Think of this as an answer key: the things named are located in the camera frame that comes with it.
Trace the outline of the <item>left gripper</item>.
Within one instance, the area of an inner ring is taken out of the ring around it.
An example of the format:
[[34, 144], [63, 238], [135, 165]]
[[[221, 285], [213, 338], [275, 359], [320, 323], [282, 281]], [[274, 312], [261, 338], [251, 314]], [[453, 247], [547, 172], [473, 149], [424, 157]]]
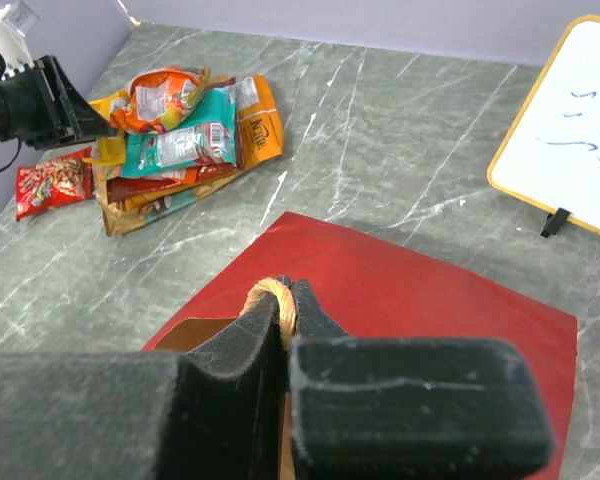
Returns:
[[76, 90], [55, 56], [0, 81], [0, 141], [18, 139], [36, 150], [117, 131]]

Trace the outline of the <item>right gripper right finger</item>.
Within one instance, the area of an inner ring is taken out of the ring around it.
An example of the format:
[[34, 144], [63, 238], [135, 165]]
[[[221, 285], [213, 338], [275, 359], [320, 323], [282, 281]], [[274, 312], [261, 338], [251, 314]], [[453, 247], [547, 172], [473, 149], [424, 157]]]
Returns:
[[520, 351], [489, 338], [347, 334], [292, 284], [291, 444], [299, 479], [524, 479], [555, 436]]

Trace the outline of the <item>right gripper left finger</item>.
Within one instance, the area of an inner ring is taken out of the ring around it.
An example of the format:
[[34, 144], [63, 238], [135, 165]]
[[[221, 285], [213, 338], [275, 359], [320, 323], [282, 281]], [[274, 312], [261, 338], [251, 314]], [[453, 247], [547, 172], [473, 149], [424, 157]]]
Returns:
[[0, 353], [0, 479], [276, 479], [277, 297], [189, 352]]

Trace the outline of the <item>yellow snack packet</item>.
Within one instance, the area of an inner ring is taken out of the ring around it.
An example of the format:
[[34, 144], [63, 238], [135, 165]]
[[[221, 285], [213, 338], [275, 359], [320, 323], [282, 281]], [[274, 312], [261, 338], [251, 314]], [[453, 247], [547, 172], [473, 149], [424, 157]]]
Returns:
[[[98, 100], [90, 101], [89, 104], [103, 118], [109, 120], [111, 113], [125, 107], [128, 103], [128, 95], [124, 90]], [[84, 158], [87, 163], [117, 166], [126, 160], [126, 132], [117, 130], [113, 137], [99, 138], [91, 148], [91, 154]]]

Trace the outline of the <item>red snack packet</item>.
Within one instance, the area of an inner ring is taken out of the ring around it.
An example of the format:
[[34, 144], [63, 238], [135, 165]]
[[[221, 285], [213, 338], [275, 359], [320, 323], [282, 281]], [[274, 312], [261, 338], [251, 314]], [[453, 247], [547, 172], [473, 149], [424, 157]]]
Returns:
[[17, 221], [51, 209], [90, 199], [93, 195], [92, 148], [19, 167], [16, 172]]

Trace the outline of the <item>red chips bag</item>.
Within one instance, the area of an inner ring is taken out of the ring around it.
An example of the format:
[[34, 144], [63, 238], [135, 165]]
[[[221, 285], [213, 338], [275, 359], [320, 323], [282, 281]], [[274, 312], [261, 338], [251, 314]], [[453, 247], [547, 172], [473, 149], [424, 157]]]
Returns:
[[106, 200], [108, 204], [133, 199], [137, 204], [153, 200], [158, 196], [178, 193], [179, 191], [202, 185], [224, 175], [239, 172], [231, 164], [194, 166], [180, 170], [171, 170], [157, 176], [142, 178], [116, 177], [106, 181]]

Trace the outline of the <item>orange snack packet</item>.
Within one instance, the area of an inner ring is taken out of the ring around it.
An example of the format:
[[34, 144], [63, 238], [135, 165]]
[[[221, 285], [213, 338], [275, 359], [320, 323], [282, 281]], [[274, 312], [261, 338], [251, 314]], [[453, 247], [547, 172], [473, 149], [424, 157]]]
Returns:
[[124, 103], [110, 113], [110, 124], [133, 134], [174, 130], [197, 108], [211, 78], [210, 67], [163, 67], [134, 77]]

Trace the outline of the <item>kraft kettle chips bag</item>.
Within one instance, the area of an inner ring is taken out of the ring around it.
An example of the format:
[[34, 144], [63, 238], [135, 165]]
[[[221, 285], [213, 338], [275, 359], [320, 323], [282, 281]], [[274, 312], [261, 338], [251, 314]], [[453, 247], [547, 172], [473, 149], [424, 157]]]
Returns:
[[188, 187], [177, 193], [162, 195], [157, 199], [142, 203], [137, 208], [124, 211], [120, 202], [108, 202], [104, 170], [97, 167], [94, 173], [94, 188], [96, 199], [102, 211], [105, 234], [108, 237], [113, 237], [143, 228], [208, 197], [239, 178], [242, 174], [243, 171], [241, 170], [225, 173], [203, 182], [201, 185]]

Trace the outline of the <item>red paper bag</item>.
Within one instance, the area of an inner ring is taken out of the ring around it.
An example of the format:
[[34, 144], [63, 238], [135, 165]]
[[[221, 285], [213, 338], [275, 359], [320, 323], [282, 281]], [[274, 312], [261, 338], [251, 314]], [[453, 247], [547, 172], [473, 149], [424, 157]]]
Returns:
[[560, 475], [575, 396], [577, 319], [483, 276], [357, 230], [286, 212], [145, 344], [193, 347], [195, 327], [235, 316], [260, 279], [306, 279], [319, 304], [362, 337], [488, 337], [530, 364], [557, 438], [539, 479]]

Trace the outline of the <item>teal Fox's candy bag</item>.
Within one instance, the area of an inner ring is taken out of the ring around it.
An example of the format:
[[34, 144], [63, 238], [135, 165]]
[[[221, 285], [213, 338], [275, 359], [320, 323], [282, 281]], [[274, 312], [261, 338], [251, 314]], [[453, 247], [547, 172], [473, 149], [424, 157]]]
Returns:
[[208, 165], [236, 167], [240, 163], [237, 121], [236, 86], [217, 85], [174, 130], [128, 135], [120, 176], [135, 179]]

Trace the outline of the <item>orange chips bag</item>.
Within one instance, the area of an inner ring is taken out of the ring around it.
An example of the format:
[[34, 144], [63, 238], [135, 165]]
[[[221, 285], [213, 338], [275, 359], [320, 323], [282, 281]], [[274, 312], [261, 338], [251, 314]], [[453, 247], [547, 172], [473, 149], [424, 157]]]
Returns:
[[[262, 75], [248, 76], [240, 81], [229, 79], [209, 86], [209, 89], [233, 83], [237, 98], [238, 159], [236, 166], [243, 173], [282, 155], [284, 129], [267, 79]], [[137, 208], [133, 199], [120, 202], [124, 211]]]

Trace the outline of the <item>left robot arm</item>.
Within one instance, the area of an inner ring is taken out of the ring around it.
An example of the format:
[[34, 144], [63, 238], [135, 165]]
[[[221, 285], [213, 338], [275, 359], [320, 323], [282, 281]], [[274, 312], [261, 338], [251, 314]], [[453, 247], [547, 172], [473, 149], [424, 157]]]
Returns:
[[116, 136], [55, 56], [31, 56], [25, 36], [36, 21], [23, 1], [0, 8], [0, 142], [46, 151]]

